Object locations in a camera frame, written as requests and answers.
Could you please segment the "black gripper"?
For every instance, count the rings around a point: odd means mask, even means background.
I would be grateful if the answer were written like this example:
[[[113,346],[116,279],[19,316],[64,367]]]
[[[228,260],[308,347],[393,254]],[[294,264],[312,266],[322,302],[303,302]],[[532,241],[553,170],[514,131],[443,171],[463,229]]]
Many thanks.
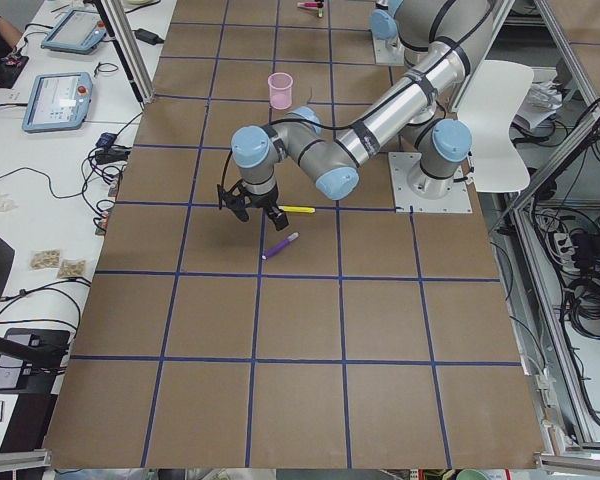
[[[219,208],[227,207],[241,222],[249,221],[248,207],[262,208],[276,231],[288,227],[286,213],[277,205],[279,195],[278,186],[264,194],[249,192],[242,181],[237,181],[229,190],[223,185],[217,185]]]

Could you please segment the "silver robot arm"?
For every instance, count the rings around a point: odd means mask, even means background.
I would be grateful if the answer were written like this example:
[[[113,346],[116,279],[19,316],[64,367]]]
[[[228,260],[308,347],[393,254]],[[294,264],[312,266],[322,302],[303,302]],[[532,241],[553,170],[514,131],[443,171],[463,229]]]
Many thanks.
[[[407,64],[407,50],[399,37],[398,24],[389,12],[388,1],[376,1],[369,15],[375,63],[380,66]]]
[[[287,158],[327,198],[349,195],[366,161],[408,125],[430,119],[439,95],[479,66],[491,38],[493,10],[490,1],[391,1],[374,10],[373,32],[397,39],[411,67],[358,119],[337,128],[333,141],[322,139],[324,127],[308,107],[236,131],[228,158],[241,177],[230,188],[217,186],[219,206],[243,222],[249,208],[260,208],[276,229],[286,228],[275,166]]]

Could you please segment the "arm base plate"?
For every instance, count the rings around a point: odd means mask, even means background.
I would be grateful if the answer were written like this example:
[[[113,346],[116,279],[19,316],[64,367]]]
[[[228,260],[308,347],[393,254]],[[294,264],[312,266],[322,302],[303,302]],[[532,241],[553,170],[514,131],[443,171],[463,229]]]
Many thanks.
[[[399,37],[380,39],[372,37],[375,63],[382,66],[402,66],[404,64],[404,47]]]
[[[454,176],[433,179],[421,169],[420,153],[391,152],[389,171],[397,213],[471,214],[468,186],[459,164]]]

